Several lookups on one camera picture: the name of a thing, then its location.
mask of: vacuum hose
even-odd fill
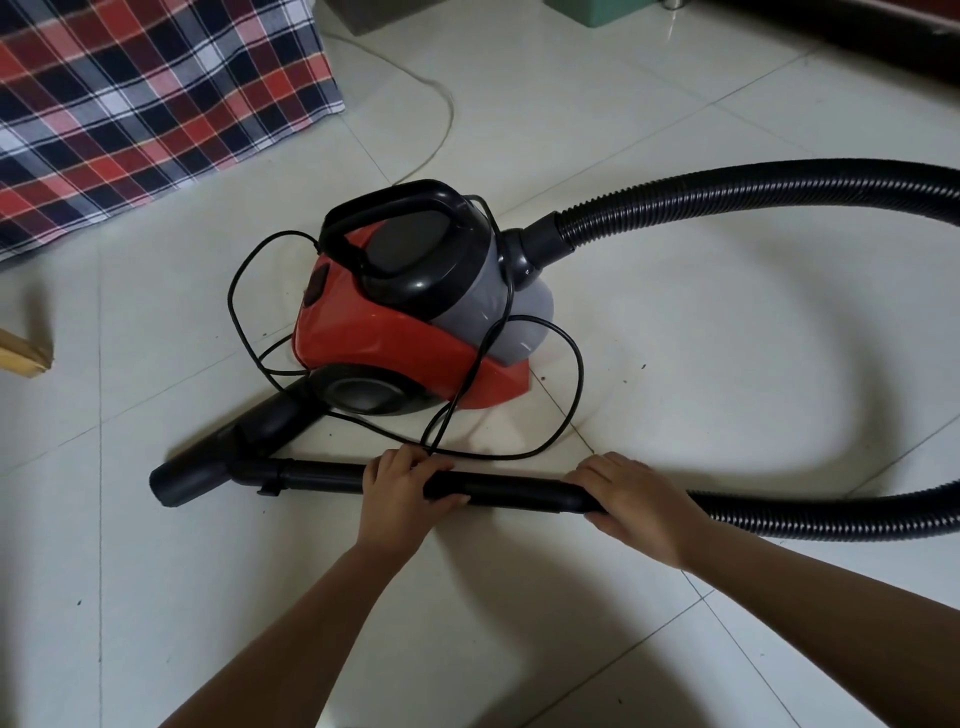
[[[882,159],[747,164],[629,187],[560,212],[555,224],[572,250],[674,220],[805,205],[878,207],[960,226],[960,172]],[[691,495],[712,518],[774,538],[888,541],[960,530],[960,480],[903,496],[833,502]]]

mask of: white tile floor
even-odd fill
[[[364,42],[451,89],[453,133],[421,176],[487,196],[503,225],[724,164],[960,166],[956,90],[703,0],[598,31],[538,0],[449,0]],[[156,725],[350,543],[356,498],[225,486],[167,510],[147,488],[170,449],[267,393],[224,303],[244,254],[281,228],[317,230],[443,132],[432,91],[329,48],[342,117],[0,272],[0,327],[42,337],[49,322],[57,355],[38,379],[0,374],[0,704],[17,725]],[[954,478],[955,238],[894,214],[789,209],[594,243],[544,274],[587,360],[584,441],[515,467],[562,473],[616,448],[732,490]],[[288,330],[310,262],[292,241],[250,271],[238,309],[263,345]],[[451,440],[520,448],[551,431],[571,362],[549,343],[533,364],[542,385],[461,416]],[[320,423],[290,451],[385,447]],[[957,538],[791,547],[960,606]],[[384,595],[322,725],[531,720],[876,725],[726,597],[582,520],[458,514]]]

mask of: canister vacuum cleaner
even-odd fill
[[[332,209],[319,238],[284,231],[261,242],[237,271],[228,307],[244,348],[277,389],[233,422],[172,457],[150,476],[166,506],[180,506],[233,480],[265,496],[296,489],[361,493],[364,466],[275,458],[322,417],[363,419],[441,406],[420,438],[430,451],[516,460],[549,448],[576,411],[583,358],[551,319],[540,272],[588,242],[674,220],[776,206],[865,206],[911,212],[960,226],[960,171],[879,159],[813,159],[727,167],[649,182],[522,230],[501,231],[482,199],[432,180],[398,184]],[[253,257],[283,235],[315,246],[291,340],[302,370],[269,369],[233,310],[236,283]],[[529,386],[528,357],[553,331],[578,365],[576,394],[560,428],[542,445],[510,455],[440,447],[459,408],[492,407]],[[298,375],[283,387],[276,376]],[[546,512],[602,510],[581,488],[507,474],[437,473],[428,498],[471,496],[473,505]],[[901,496],[846,500],[775,499],[691,493],[712,518],[754,533],[832,541],[911,539],[960,530],[960,480]]]

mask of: green box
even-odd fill
[[[628,15],[657,0],[543,0],[543,3],[555,11],[572,17],[588,28],[614,22],[618,17]]]

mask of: person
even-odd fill
[[[453,463],[388,449],[364,471],[356,544],[162,728],[312,728],[377,598],[466,496],[423,498]],[[616,452],[565,481],[607,535],[696,574],[773,628],[891,726],[960,725],[960,612],[712,521],[660,473]]]

